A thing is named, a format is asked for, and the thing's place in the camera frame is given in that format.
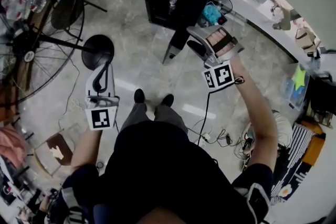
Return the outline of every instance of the black shoe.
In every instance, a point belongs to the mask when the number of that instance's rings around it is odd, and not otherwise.
[[[145,94],[141,89],[137,89],[134,93],[134,101],[135,103],[144,103],[145,102]]]
[[[163,98],[161,104],[171,107],[174,103],[174,95],[171,93],[167,94],[165,98]]]

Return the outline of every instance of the gray floor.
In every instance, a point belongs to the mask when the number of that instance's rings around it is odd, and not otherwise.
[[[199,121],[204,115],[208,93],[201,76],[204,67],[200,59],[185,46],[171,64],[162,65],[174,31],[149,23],[144,0],[91,1],[106,7],[108,13],[86,6],[82,38],[85,41],[92,35],[105,34],[114,42],[115,57],[112,65],[115,90],[121,98],[117,115],[119,127],[131,111],[135,89],[142,88],[146,98],[153,104],[159,103],[167,93],[173,93],[173,109],[182,116],[187,127],[199,131],[202,124]],[[297,114],[288,108],[279,93],[285,74],[284,67],[291,63],[290,58],[247,24],[242,26],[229,20],[225,27],[245,47],[240,54],[243,64],[268,98],[272,109],[281,111],[293,122]],[[83,65],[79,51],[75,51],[72,60],[80,70],[80,76],[70,98],[68,112],[63,117],[68,95],[77,77],[77,71],[71,62],[48,86],[21,105],[22,126],[27,131],[35,132],[31,138],[34,147],[58,132],[58,123],[71,137],[71,140],[67,139],[71,148],[74,148],[80,134],[87,128],[82,108],[85,106],[85,83],[91,71]],[[226,129],[236,142],[249,121],[246,107],[235,86],[212,94],[208,111],[212,119],[206,121],[204,131],[210,134],[212,140],[222,129]],[[150,109],[148,114],[153,118]],[[116,136],[115,129],[104,131],[99,150],[99,159],[103,162],[111,155]],[[191,141],[197,140],[197,135],[192,132],[189,136]],[[235,156],[234,147],[221,148],[218,144],[207,144],[204,148],[218,160],[220,168],[230,181],[239,175],[241,160]],[[47,170],[53,173],[57,163],[45,145],[37,150],[37,155]],[[59,185],[68,173],[68,169],[62,167],[50,179],[38,168],[36,162],[32,159],[28,162],[32,167],[29,176],[43,188]]]

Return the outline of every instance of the person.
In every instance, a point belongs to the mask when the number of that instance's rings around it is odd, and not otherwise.
[[[224,36],[216,32],[208,40],[215,45]],[[277,127],[239,56],[230,61],[234,76],[245,80],[236,87],[256,136],[248,168],[232,184],[216,162],[188,140],[182,118],[171,108],[173,95],[162,100],[151,121],[145,114],[145,95],[137,89],[135,105],[101,176],[95,164],[102,132],[87,130],[82,135],[72,157],[72,174],[59,196],[56,222],[64,223],[67,217],[76,221],[85,217],[95,224],[261,222],[268,211]],[[69,193],[75,203],[67,198]],[[82,215],[76,218],[78,208]]]

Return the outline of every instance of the striped cloth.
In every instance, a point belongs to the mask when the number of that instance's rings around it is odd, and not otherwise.
[[[278,196],[281,189],[286,186],[294,175],[297,173],[300,168],[301,159],[306,152],[306,149],[309,145],[311,137],[314,135],[313,132],[307,130],[304,126],[300,124],[295,124],[293,127],[293,138],[289,145],[289,153],[288,153],[288,165],[287,171],[283,178],[279,180],[276,184],[272,186],[271,190],[271,204],[276,204],[280,201],[285,201],[287,199],[280,198]]]

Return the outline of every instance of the fan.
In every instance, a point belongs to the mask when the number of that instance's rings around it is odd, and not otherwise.
[[[84,3],[0,0],[0,107],[18,104],[42,89],[62,70],[74,49],[85,52],[88,61],[90,57],[112,61],[112,42],[99,47],[78,45]]]

